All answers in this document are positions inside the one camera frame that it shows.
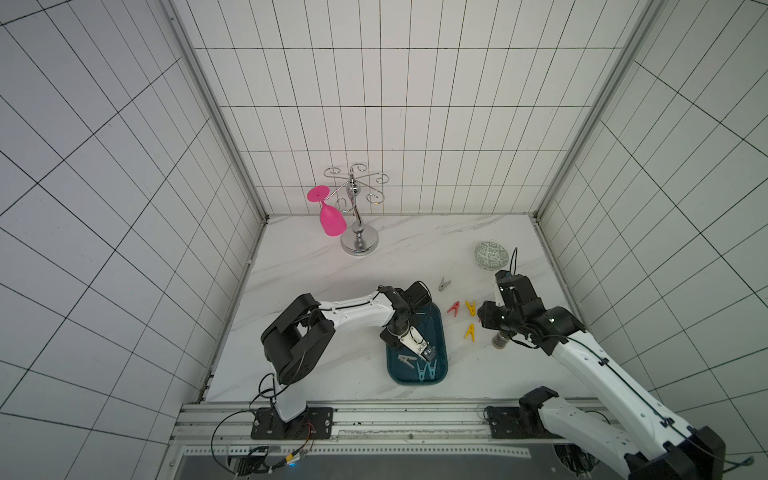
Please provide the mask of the yellow clothespin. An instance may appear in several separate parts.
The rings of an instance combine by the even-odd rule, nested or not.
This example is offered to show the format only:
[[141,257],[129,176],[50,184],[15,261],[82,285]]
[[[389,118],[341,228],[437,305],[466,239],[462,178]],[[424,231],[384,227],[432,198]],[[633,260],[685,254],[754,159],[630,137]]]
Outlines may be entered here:
[[472,317],[476,316],[477,308],[476,308],[476,302],[475,301],[466,301],[465,302],[467,311]]
[[476,336],[475,336],[475,325],[474,325],[474,324],[470,324],[470,325],[467,327],[467,330],[466,330],[466,332],[465,332],[464,338],[465,338],[465,339],[470,339],[472,342],[475,342],[475,341],[476,341]]

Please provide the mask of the red clothespin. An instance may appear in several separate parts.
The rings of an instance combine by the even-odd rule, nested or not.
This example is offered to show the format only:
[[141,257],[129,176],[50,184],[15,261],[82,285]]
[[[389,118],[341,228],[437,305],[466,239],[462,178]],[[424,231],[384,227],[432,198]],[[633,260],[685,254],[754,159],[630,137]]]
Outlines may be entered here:
[[459,309],[461,306],[460,301],[456,301],[453,303],[453,305],[447,310],[448,313],[453,313],[454,316],[458,315]]

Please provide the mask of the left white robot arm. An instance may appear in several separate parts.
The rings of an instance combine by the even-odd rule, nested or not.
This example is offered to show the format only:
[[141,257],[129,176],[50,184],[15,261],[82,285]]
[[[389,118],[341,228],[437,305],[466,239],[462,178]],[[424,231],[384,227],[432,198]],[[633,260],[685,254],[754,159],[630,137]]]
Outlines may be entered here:
[[269,397],[279,420],[290,423],[305,413],[305,398],[284,393],[310,374],[342,327],[376,327],[388,348],[433,362],[439,342],[419,330],[431,304],[421,281],[407,289],[380,285],[368,295],[342,301],[319,301],[309,293],[296,297],[261,335],[273,382],[282,387]]

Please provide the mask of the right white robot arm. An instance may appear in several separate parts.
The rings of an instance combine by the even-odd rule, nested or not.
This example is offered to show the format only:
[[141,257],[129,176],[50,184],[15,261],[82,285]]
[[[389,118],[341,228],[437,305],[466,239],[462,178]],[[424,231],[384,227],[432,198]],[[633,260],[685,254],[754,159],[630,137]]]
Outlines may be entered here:
[[517,425],[531,437],[561,437],[624,479],[720,479],[726,446],[664,406],[602,349],[563,307],[548,309],[528,277],[499,270],[496,298],[478,310],[481,325],[508,340],[522,336],[565,366],[616,418],[611,425],[556,391],[538,387],[518,401]]

